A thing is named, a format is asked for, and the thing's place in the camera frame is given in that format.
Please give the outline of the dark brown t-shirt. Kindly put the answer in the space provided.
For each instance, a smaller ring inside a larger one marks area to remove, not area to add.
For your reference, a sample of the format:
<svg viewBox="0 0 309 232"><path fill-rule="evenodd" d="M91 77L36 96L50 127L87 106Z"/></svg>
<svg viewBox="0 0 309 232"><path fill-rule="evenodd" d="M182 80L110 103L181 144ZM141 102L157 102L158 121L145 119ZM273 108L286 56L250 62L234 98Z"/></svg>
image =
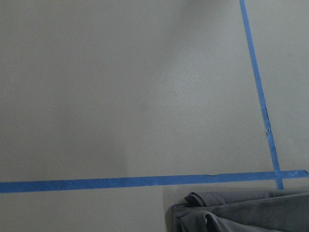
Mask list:
<svg viewBox="0 0 309 232"><path fill-rule="evenodd" d="M307 232L307 190L191 192L173 205L174 232Z"/></svg>

